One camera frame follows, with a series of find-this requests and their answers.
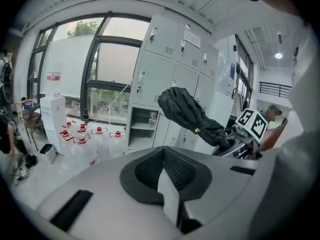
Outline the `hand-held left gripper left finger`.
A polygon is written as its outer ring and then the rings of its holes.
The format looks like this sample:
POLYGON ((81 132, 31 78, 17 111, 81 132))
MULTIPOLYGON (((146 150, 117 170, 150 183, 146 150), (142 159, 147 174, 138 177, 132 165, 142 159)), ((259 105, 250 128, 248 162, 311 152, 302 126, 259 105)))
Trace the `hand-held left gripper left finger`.
POLYGON ((155 148, 99 162, 51 192, 37 213, 56 227, 71 222, 59 239, 173 240, 182 234, 162 205, 136 201, 121 185, 121 171, 155 148))

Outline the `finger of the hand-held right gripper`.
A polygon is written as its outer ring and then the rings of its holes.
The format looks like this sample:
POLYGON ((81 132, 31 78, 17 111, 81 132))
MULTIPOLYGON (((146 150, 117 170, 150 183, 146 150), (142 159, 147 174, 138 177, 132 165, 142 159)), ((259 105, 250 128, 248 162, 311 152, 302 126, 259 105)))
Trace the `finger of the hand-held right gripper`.
POLYGON ((223 140, 212 153, 213 156, 223 157, 237 150, 242 144, 238 138, 230 138, 223 140))

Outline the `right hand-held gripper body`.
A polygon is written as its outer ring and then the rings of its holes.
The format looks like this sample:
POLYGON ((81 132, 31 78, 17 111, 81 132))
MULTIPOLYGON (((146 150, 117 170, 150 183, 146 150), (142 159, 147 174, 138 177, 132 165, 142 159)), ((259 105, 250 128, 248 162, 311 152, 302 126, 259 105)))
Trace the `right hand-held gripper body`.
POLYGON ((245 108, 235 120, 231 132, 251 147, 249 157, 256 157, 267 126, 268 122, 258 111, 245 108))

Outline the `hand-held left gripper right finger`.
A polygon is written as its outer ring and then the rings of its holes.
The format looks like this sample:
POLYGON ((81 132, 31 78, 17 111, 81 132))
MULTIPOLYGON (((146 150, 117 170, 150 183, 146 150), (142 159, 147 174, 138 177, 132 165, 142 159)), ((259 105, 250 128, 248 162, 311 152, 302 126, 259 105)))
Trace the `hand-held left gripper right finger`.
POLYGON ((244 199, 258 161, 165 146, 164 165, 179 194, 174 240, 247 240, 253 198, 244 199))

